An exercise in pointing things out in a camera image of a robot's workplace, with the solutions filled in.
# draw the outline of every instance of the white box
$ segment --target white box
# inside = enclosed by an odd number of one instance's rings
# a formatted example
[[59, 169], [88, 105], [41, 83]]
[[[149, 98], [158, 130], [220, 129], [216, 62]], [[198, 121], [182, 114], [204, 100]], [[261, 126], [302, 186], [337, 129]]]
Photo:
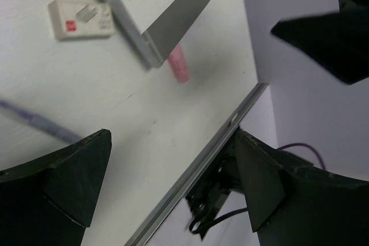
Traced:
[[115, 33], [109, 4], [55, 0], [48, 5], [58, 40], [109, 37]]

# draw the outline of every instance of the table surface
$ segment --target table surface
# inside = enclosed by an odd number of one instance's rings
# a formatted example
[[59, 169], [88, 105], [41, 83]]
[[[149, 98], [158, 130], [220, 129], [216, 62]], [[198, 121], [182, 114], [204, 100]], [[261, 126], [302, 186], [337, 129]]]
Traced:
[[[181, 41], [191, 70], [145, 70], [119, 32], [56, 41], [53, 0], [0, 0], [0, 95], [113, 148], [83, 245], [124, 245], [257, 84], [243, 0], [211, 0]], [[0, 170], [65, 147], [0, 115]]]

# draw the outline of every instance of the red logo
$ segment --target red logo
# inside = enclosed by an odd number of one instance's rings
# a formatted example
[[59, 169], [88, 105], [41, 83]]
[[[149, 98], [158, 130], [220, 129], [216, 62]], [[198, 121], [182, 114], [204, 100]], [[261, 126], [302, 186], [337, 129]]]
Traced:
[[68, 32], [74, 32], [77, 30], [77, 24], [74, 20], [67, 20], [65, 22]]

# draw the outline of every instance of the cable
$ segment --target cable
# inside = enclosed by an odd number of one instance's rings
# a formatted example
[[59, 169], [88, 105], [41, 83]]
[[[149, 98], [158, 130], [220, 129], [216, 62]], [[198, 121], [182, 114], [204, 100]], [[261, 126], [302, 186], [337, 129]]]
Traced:
[[319, 163], [321, 164], [321, 167], [324, 171], [327, 170], [327, 167], [324, 163], [324, 160], [322, 158], [322, 156], [319, 154], [319, 152], [314, 148], [312, 147], [311, 145], [307, 144], [307, 143], [301, 143], [301, 142], [298, 142], [298, 143], [292, 143], [292, 144], [287, 144], [285, 146], [282, 146], [282, 147], [279, 147], [277, 148], [278, 151], [282, 151], [282, 150], [285, 150], [287, 148], [291, 148], [291, 147], [295, 147], [295, 146], [302, 146], [302, 147], [306, 147], [306, 148], [309, 148], [311, 151], [314, 152], [314, 154], [316, 155], [316, 157], [318, 158], [319, 160]]
[[208, 229], [214, 227], [215, 225], [217, 225], [220, 222], [228, 219], [229, 217], [235, 216], [235, 215], [240, 214], [240, 213], [245, 213], [247, 211], [248, 211], [248, 208], [231, 211], [230, 213], [226, 213], [226, 214], [218, 217], [217, 219], [214, 219], [213, 221], [210, 221], [209, 223], [206, 223], [206, 224], [202, 225], [201, 227], [197, 228], [196, 230], [193, 230], [193, 228], [195, 227], [195, 225], [197, 223], [199, 223], [199, 220], [197, 218], [195, 218], [191, 222], [191, 224], [189, 226], [189, 230], [190, 230], [190, 232], [192, 234], [199, 234], [199, 233], [201, 233], [204, 230], [208, 230]]

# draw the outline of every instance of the pink marker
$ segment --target pink marker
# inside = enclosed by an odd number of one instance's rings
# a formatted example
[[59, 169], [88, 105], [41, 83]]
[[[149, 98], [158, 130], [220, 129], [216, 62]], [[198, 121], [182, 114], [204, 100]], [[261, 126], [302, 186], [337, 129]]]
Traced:
[[169, 65], [174, 77], [179, 83], [186, 83], [190, 79], [190, 71], [182, 48], [178, 44], [168, 57]]

